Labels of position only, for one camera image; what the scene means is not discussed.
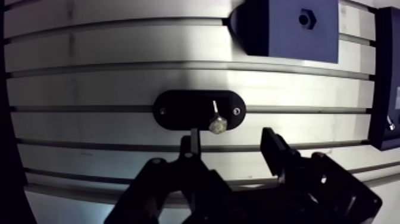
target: black bracket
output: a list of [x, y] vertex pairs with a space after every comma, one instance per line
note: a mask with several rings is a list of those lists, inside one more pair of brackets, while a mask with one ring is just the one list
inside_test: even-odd
[[227, 121], [227, 130], [238, 127], [246, 115], [246, 105], [232, 91], [167, 91], [155, 101], [152, 111], [157, 123], [168, 130], [208, 130], [218, 113]]

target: black mount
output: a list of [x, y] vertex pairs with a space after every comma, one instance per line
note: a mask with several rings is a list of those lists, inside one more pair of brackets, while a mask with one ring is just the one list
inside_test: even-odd
[[213, 101], [218, 105], [219, 115], [227, 120], [227, 130], [242, 123], [246, 105], [232, 91], [166, 91], [156, 99], [152, 112], [157, 123], [168, 130], [208, 130], [214, 117]]
[[192, 214], [184, 223], [364, 223], [381, 199], [322, 153], [303, 158], [270, 128], [260, 150], [280, 185], [232, 191], [201, 161], [199, 130], [184, 136], [176, 161], [149, 160], [104, 223], [158, 223], [168, 194], [181, 191]]

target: metal surface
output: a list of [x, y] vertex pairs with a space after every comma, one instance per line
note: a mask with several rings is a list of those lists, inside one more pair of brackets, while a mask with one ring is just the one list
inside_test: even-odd
[[9, 4], [13, 4], [16, 2], [20, 2], [22, 0], [4, 0], [4, 5], [9, 5]]
[[374, 88], [366, 80], [234, 70], [95, 71], [8, 79], [7, 85], [11, 106], [152, 105], [167, 90], [209, 89], [234, 91], [247, 106], [370, 108]]
[[69, 2], [70, 0], [41, 0], [4, 12], [4, 37], [68, 25]]
[[[154, 18], [227, 18], [241, 0], [41, 0], [5, 12], [5, 38], [59, 27]], [[339, 4], [341, 33], [374, 40], [374, 15]]]
[[[260, 130], [272, 127], [288, 143], [365, 140], [368, 114], [247, 114], [221, 135], [202, 132], [203, 145], [258, 145]], [[12, 113], [15, 136], [103, 144], [179, 145], [187, 134], [156, 124], [151, 113]]]
[[268, 63], [374, 74], [375, 49], [339, 41], [339, 64], [252, 57], [234, 44], [228, 29], [223, 26], [122, 27], [37, 38], [5, 46], [8, 72], [70, 65], [150, 61]]
[[56, 35], [5, 45], [5, 70], [65, 66], [69, 61], [69, 41], [68, 35]]
[[[108, 178], [133, 179], [150, 158], [160, 157], [173, 161], [178, 153], [129, 152], [107, 150], [85, 150], [78, 148], [41, 147], [18, 145], [24, 167], [51, 172], [70, 173]], [[369, 145], [356, 147], [300, 150], [302, 156], [310, 157], [314, 152], [326, 153], [346, 170], [382, 166], [400, 160], [400, 149], [380, 152]], [[251, 181], [272, 178], [260, 152], [202, 153], [209, 169], [215, 169], [224, 180]], [[382, 171], [392, 174], [398, 169]], [[365, 174], [360, 178], [381, 176], [382, 173]]]
[[351, 36], [375, 41], [375, 18], [368, 11], [339, 4], [339, 30]]
[[[400, 173], [400, 166], [392, 166], [387, 168], [379, 168], [377, 167], [376, 170], [360, 172], [360, 173], [353, 173], [353, 175], [359, 179], [360, 181], [370, 181], [374, 179], [379, 179], [387, 176], [392, 176], [395, 174]], [[95, 182], [91, 181], [90, 178], [85, 180], [85, 177], [82, 176], [83, 180], [80, 179], [72, 179], [71, 178], [64, 178], [56, 177], [56, 176], [47, 176], [47, 175], [40, 175], [34, 173], [26, 173], [26, 178], [28, 183], [42, 185], [42, 186], [53, 186], [62, 189], [70, 189], [70, 190], [90, 190], [92, 192], [104, 192], [104, 191], [124, 191], [128, 187], [128, 181], [125, 184], [118, 184], [118, 183], [106, 183], [106, 182]], [[268, 179], [259, 179], [259, 182], [266, 182]], [[247, 179], [249, 182], [253, 182], [254, 179]]]

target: hex nut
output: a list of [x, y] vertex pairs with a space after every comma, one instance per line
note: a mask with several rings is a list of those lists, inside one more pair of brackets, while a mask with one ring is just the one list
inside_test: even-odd
[[300, 10], [299, 22], [304, 29], [312, 30], [317, 23], [312, 10], [302, 9]]

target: bolt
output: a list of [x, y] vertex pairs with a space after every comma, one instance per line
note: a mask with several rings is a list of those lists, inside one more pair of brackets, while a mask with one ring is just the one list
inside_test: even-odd
[[235, 116], [239, 115], [240, 112], [241, 112], [240, 108], [236, 107], [235, 109], [233, 109], [233, 115], [235, 115]]
[[208, 129], [210, 130], [210, 132], [218, 135], [226, 131], [228, 127], [228, 122], [225, 118], [221, 117], [218, 114], [217, 102], [214, 100], [212, 101], [212, 104], [214, 105], [214, 118], [212, 118]]
[[389, 115], [386, 116], [386, 120], [387, 120], [387, 125], [389, 126], [389, 130], [391, 131], [395, 130], [396, 126], [393, 123], [392, 119], [390, 119]]

